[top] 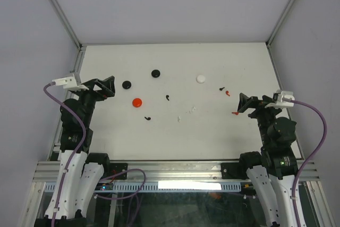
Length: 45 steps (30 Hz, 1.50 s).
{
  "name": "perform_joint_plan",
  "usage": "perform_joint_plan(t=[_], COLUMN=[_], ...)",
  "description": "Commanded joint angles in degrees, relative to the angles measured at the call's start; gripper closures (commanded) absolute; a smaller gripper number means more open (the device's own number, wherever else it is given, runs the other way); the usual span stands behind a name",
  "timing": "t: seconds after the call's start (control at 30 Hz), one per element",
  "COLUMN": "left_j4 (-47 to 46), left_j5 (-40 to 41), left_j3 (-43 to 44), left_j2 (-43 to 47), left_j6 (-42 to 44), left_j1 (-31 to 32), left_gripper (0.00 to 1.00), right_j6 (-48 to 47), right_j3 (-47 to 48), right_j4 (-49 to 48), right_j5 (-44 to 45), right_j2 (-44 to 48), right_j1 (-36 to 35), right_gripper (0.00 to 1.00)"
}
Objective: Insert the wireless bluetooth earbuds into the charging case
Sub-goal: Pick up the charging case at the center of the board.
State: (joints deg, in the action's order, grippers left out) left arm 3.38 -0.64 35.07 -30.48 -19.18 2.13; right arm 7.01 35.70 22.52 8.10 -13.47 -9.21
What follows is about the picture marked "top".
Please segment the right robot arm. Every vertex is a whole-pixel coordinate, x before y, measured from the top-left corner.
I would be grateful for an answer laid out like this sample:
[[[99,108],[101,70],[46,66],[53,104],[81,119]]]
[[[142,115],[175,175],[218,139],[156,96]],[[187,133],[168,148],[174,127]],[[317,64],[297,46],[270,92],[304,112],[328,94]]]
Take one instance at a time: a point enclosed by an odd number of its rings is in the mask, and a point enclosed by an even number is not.
[[[262,147],[240,155],[238,173],[249,178],[265,214],[267,226],[305,226],[298,189],[299,167],[292,149],[296,122],[278,114],[294,106],[293,94],[278,90],[273,97],[240,94],[238,113],[252,109]]]

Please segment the black earbud case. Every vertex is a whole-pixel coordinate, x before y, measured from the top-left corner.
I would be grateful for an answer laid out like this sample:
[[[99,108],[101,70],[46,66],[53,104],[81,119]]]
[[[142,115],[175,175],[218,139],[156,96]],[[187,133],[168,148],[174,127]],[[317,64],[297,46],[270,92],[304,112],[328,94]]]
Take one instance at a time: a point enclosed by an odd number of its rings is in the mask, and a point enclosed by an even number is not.
[[[128,80],[125,80],[123,83],[122,83],[122,87],[123,89],[130,89],[132,87],[132,83]]]
[[[159,78],[160,77],[160,74],[161,74],[161,72],[159,71],[159,70],[152,70],[152,72],[151,72],[151,76],[153,77],[153,78]]]

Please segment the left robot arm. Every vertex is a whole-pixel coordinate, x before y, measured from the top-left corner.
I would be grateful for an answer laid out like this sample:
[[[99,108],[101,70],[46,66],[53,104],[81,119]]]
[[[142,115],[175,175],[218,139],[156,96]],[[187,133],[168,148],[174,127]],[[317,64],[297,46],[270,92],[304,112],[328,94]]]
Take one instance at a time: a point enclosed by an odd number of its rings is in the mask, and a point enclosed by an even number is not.
[[[87,210],[95,188],[111,173],[106,153],[89,151],[90,122],[97,102],[115,95],[115,78],[81,83],[75,75],[55,79],[44,93],[60,106],[62,131],[59,170],[50,203],[35,226],[86,226]]]

